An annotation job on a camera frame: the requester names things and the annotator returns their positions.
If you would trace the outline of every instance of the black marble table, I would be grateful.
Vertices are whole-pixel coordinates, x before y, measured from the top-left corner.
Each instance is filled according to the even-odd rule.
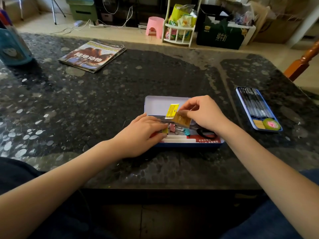
[[[36,62],[0,65],[2,157],[48,171],[115,136],[143,113],[147,95],[208,94],[230,120],[293,168],[319,167],[318,106],[259,55],[123,43],[128,48],[124,54],[91,74],[58,62],[87,40],[22,36]],[[237,98],[237,86],[258,88],[283,132],[255,131]],[[86,187],[260,189],[227,144],[218,149],[153,148],[109,166]]]

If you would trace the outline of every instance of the wooden chair leg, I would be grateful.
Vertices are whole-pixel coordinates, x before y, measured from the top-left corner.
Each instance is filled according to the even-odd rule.
[[[291,81],[294,81],[304,72],[308,66],[309,61],[319,53],[319,40],[308,49],[299,60],[295,60],[284,72],[284,75]]]

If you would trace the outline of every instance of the scissors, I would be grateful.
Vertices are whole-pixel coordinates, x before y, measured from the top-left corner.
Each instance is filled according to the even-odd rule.
[[[181,125],[176,124],[176,123],[173,122],[173,121],[170,121],[170,119],[165,119],[165,116],[154,116],[154,117],[160,119],[161,122],[163,122],[163,123],[172,123],[172,124],[175,124],[176,126],[182,127]],[[190,124],[189,127],[182,127],[182,128],[187,128],[187,129],[190,129],[190,130],[195,130],[195,131],[198,133],[198,135],[200,135],[200,136],[202,136],[202,137],[204,137],[204,138],[208,138],[208,139],[214,139],[214,138],[217,136],[216,133],[214,133],[214,132],[212,132],[212,131],[210,131],[210,130],[208,130],[208,129],[206,129],[206,128],[201,127],[201,126],[198,125],[197,123],[195,123],[195,124]],[[205,132],[205,133],[209,132],[209,133],[211,133],[211,135],[213,135],[213,136],[212,136],[212,137],[206,136],[206,135],[203,134],[204,132]]]

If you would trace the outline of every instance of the hand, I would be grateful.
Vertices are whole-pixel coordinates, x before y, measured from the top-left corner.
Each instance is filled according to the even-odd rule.
[[[116,146],[114,149],[119,150],[121,158],[137,157],[167,136],[165,133],[158,133],[150,138],[154,132],[167,126],[168,124],[161,123],[160,119],[144,113],[112,139]]]
[[[182,116],[193,119],[198,125],[216,133],[219,133],[221,125],[229,121],[210,96],[190,98],[178,112]]]

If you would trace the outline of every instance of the book cover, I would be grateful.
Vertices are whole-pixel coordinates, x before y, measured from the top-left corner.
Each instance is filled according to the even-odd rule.
[[[59,61],[95,73],[125,50],[123,45],[89,41],[63,56]]]

